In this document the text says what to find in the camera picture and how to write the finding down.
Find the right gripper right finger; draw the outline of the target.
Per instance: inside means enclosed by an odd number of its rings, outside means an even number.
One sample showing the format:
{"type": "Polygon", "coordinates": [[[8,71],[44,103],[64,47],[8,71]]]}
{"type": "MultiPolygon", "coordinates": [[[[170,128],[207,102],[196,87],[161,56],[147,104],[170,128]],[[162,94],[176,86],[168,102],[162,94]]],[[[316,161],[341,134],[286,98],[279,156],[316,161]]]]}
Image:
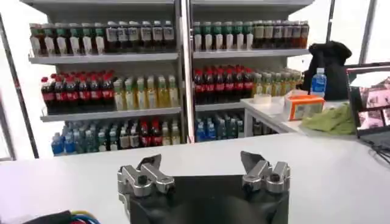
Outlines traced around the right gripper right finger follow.
{"type": "Polygon", "coordinates": [[[266,190],[273,194],[289,191],[291,169],[287,162],[278,161],[274,166],[260,154],[241,151],[241,162],[246,174],[242,187],[247,192],[266,190]]]}

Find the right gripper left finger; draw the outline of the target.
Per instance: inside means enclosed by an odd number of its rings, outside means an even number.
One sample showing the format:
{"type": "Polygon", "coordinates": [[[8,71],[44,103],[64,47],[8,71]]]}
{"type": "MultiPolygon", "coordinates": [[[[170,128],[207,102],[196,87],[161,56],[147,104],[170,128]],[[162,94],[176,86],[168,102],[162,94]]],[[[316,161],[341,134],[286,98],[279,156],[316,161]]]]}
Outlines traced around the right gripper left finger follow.
{"type": "Polygon", "coordinates": [[[118,193],[134,197],[148,197],[152,191],[168,195],[176,188],[174,177],[160,171],[162,155],[143,158],[134,167],[121,166],[118,170],[118,193]]]}

